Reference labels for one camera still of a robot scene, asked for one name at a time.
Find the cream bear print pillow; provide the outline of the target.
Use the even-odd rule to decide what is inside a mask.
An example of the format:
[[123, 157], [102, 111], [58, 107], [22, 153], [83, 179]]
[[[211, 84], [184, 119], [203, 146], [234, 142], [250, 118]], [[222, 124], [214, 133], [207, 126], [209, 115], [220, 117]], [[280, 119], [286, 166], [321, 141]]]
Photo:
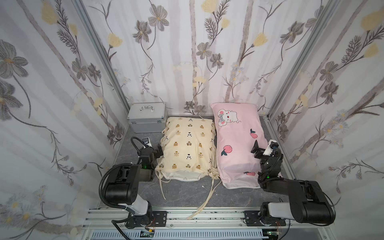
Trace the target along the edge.
[[216, 159], [216, 128], [213, 120], [170, 117], [161, 139], [163, 156], [156, 166], [159, 180], [195, 182], [219, 178]]

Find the pink cartoon print pillow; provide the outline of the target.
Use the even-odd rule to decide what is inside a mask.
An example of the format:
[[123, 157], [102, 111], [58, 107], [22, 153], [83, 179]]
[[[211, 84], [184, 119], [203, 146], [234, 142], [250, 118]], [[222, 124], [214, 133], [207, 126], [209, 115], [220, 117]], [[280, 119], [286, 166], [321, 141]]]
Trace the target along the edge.
[[259, 189], [260, 159], [251, 150], [255, 141], [266, 149], [268, 141], [258, 115], [258, 106], [246, 103], [213, 103], [217, 130], [217, 165], [229, 190]]

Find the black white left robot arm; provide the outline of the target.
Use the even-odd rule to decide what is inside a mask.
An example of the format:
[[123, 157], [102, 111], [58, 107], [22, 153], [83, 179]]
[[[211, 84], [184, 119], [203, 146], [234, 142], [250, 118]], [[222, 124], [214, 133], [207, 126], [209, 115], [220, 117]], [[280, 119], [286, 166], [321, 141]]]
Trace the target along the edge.
[[152, 205], [139, 195], [139, 183], [154, 179], [157, 160], [164, 154], [160, 144], [151, 146], [149, 138], [131, 137], [131, 144], [137, 151], [138, 160], [114, 165], [102, 176], [98, 188], [104, 205], [129, 213], [125, 220], [113, 220], [113, 225], [124, 223], [129, 229], [154, 224]]

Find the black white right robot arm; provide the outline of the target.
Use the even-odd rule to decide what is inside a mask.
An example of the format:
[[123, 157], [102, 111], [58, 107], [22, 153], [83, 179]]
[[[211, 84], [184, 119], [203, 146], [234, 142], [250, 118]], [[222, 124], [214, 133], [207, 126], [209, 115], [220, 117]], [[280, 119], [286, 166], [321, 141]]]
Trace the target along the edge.
[[287, 203], [262, 203], [259, 211], [262, 225], [272, 225], [279, 220], [294, 220], [323, 227], [335, 221], [335, 207], [316, 181], [290, 180], [279, 176], [284, 155], [276, 141], [271, 140], [265, 149], [255, 141], [251, 153], [260, 160], [258, 184], [261, 189], [289, 198]]

